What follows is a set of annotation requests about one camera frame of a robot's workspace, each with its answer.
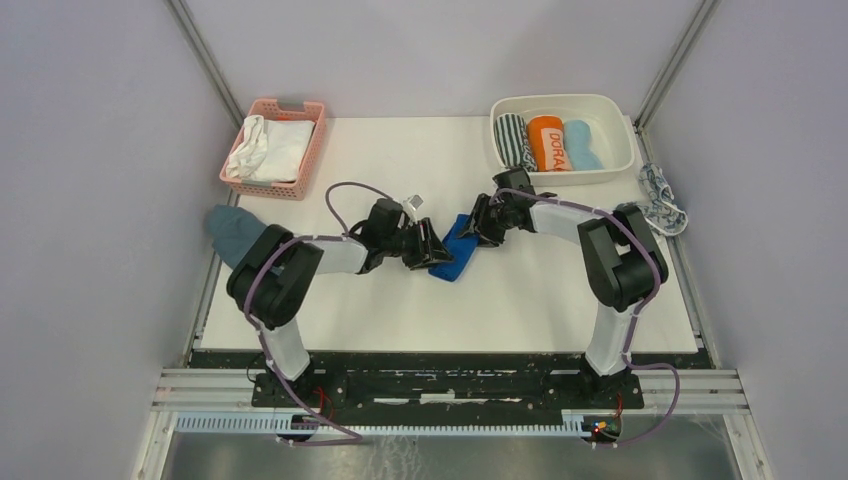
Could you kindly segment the light blue towel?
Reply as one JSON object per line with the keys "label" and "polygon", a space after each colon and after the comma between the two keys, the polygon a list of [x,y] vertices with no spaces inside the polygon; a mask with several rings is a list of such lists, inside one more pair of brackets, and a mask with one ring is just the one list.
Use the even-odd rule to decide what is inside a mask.
{"label": "light blue towel", "polygon": [[570,163],[575,171],[602,170],[603,165],[591,149],[591,129],[583,120],[574,119],[564,123],[565,146]]}

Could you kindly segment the dark blue towel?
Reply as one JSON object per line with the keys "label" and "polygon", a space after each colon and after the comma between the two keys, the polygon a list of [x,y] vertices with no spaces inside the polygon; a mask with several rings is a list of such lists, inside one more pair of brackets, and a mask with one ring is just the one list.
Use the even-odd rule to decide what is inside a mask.
{"label": "dark blue towel", "polygon": [[454,224],[442,239],[453,260],[430,267],[430,276],[447,282],[456,282],[461,277],[479,244],[479,235],[474,231],[466,231],[469,221],[468,214],[459,214],[456,217]]}

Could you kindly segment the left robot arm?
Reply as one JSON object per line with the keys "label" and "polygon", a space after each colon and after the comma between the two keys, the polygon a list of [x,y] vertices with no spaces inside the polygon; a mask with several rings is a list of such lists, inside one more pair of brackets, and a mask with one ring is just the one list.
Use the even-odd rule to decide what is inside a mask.
{"label": "left robot arm", "polygon": [[341,236],[295,234],[267,225],[234,266],[227,294],[257,334],[278,396],[293,407],[313,397],[313,378],[296,316],[313,280],[323,274],[367,274],[386,258],[410,270],[454,260],[428,217],[415,220],[401,203],[381,198],[368,216]]}

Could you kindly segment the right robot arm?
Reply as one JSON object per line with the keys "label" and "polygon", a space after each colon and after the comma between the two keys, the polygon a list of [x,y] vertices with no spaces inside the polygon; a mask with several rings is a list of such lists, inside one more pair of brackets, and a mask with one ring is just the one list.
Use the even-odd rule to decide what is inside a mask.
{"label": "right robot arm", "polygon": [[583,361],[589,374],[577,382],[580,400],[602,408],[618,393],[613,376],[631,368],[631,344],[639,318],[668,278],[668,267],[641,210],[612,211],[538,193],[528,173],[513,168],[494,176],[493,194],[480,194],[461,238],[481,247],[504,243],[519,229],[557,237],[580,247],[591,292],[599,306]]}

